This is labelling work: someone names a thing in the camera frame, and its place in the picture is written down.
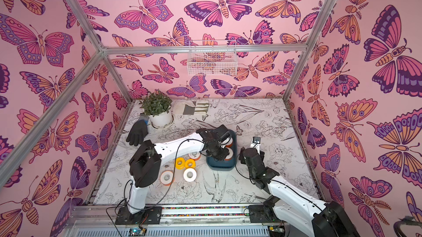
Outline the teal plastic storage box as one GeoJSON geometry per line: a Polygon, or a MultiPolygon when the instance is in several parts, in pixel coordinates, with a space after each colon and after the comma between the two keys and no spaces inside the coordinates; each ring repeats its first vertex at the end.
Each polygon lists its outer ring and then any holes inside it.
{"type": "Polygon", "coordinates": [[[236,165],[236,162],[237,162],[237,157],[236,157],[237,156],[237,137],[236,137],[236,133],[233,130],[229,129],[229,133],[230,133],[231,137],[233,138],[233,145],[232,145],[231,148],[233,149],[234,156],[230,161],[225,161],[225,160],[217,161],[213,157],[207,156],[206,157],[206,163],[211,170],[214,170],[214,171],[230,171],[236,165]]]}

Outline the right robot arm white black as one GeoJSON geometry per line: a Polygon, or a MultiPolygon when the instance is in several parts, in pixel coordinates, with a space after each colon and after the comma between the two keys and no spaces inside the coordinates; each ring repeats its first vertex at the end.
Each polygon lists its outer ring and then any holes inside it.
{"type": "Polygon", "coordinates": [[[336,201],[325,202],[308,195],[277,171],[265,166],[262,153],[242,148],[239,154],[249,178],[270,194],[263,212],[270,221],[289,223],[308,237],[358,237],[359,233],[344,208],[336,201]]]}

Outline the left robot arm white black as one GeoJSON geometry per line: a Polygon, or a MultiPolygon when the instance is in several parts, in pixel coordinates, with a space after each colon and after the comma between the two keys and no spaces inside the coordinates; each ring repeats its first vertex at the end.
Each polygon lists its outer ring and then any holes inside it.
{"type": "Polygon", "coordinates": [[[129,161],[131,191],[127,208],[134,215],[146,208],[148,188],[159,178],[162,165],[176,161],[189,153],[205,152],[216,163],[227,162],[234,157],[229,145],[236,143],[236,134],[221,125],[215,129],[199,129],[196,132],[173,141],[154,144],[144,141],[129,161]]]}

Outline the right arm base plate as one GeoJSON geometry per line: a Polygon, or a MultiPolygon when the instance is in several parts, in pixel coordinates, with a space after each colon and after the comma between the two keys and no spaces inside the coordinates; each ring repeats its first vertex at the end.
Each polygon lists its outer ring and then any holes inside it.
{"type": "Polygon", "coordinates": [[[249,205],[249,220],[251,223],[280,223],[273,209],[264,205],[249,205]]]}

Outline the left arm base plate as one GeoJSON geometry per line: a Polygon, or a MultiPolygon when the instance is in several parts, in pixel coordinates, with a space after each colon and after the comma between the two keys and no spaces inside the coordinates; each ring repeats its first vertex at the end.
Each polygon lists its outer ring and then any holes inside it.
{"type": "Polygon", "coordinates": [[[115,220],[116,225],[150,225],[159,224],[162,217],[163,207],[156,206],[135,214],[131,214],[127,206],[119,209],[115,220]]]}

